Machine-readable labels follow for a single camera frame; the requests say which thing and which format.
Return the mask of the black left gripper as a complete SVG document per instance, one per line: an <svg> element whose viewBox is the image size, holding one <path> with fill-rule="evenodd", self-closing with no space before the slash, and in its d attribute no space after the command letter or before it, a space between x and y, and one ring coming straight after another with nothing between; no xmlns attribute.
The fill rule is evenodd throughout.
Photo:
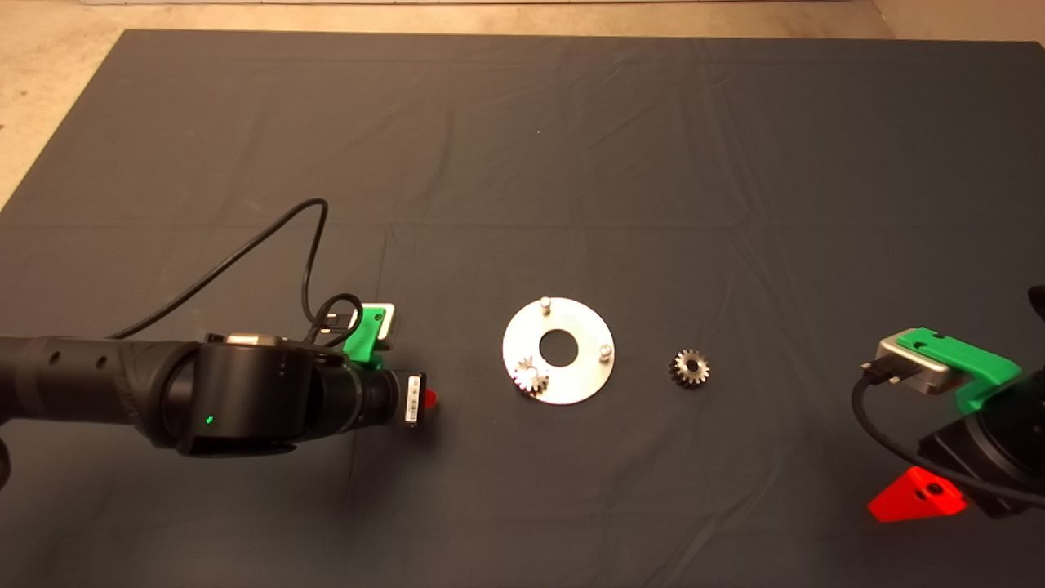
<svg viewBox="0 0 1045 588"><path fill-rule="evenodd" d="M356 399L352 428L396 425L414 428L425 423L426 413L438 405L428 390L428 373L418 371L356 371Z"/></svg>

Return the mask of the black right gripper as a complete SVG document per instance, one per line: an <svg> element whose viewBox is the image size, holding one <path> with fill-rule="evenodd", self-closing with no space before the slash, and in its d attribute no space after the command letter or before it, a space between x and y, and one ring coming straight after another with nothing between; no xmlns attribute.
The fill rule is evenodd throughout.
<svg viewBox="0 0 1045 588"><path fill-rule="evenodd" d="M921 457L982 483L1042 497L1044 377L1023 377L978 411L921 439ZM867 503L881 523L955 516L969 502L955 484L911 466Z"/></svg>

